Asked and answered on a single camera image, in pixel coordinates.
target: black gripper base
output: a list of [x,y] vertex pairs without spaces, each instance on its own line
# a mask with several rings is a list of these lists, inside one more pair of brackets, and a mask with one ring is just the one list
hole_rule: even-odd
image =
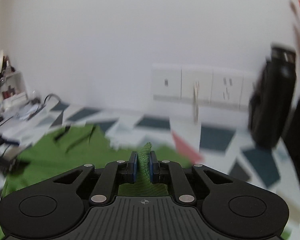
[[111,205],[92,207],[77,228],[53,239],[234,240],[213,231],[204,223],[195,208],[179,206],[169,196],[118,196]]

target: tiled floor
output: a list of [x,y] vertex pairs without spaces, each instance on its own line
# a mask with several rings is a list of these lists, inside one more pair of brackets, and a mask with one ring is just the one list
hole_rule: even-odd
[[[50,100],[27,123],[2,127],[4,135],[21,145],[34,144],[60,125],[99,124],[112,147],[140,147],[150,141],[154,149],[167,145],[202,163],[283,197],[290,209],[285,234],[300,240],[300,186],[293,163],[280,141],[272,152],[255,148],[247,131],[194,125],[179,118],[159,119],[140,113],[99,110]],[[4,179],[0,176],[0,189]]]

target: green towel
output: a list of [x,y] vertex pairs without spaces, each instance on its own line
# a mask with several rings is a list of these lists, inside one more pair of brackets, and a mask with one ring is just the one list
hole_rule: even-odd
[[[133,149],[115,150],[105,138],[100,127],[86,125],[65,127],[43,136],[33,147],[23,151],[18,159],[31,162],[22,174],[9,174],[2,190],[2,197],[69,171],[80,165],[92,163],[95,168],[103,168],[107,163],[129,160]],[[151,143],[138,150],[138,173],[134,184],[119,187],[122,196],[163,196],[167,195],[166,185],[151,184],[149,178],[149,153]],[[156,149],[158,160],[170,160],[190,167],[190,161],[167,146]],[[0,240],[4,234],[0,228]]]

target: power socket panel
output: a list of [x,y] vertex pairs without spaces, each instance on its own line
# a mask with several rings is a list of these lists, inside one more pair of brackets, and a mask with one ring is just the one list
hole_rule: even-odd
[[240,99],[240,109],[247,109],[249,107],[250,98],[255,90],[258,80],[257,75],[244,75],[242,84],[242,93]]
[[152,68],[154,98],[181,98],[181,68],[175,65],[154,64]]
[[198,82],[198,100],[210,103],[212,70],[182,69],[181,99],[194,99],[194,84]]
[[243,75],[227,72],[214,72],[212,79],[211,103],[239,107]]

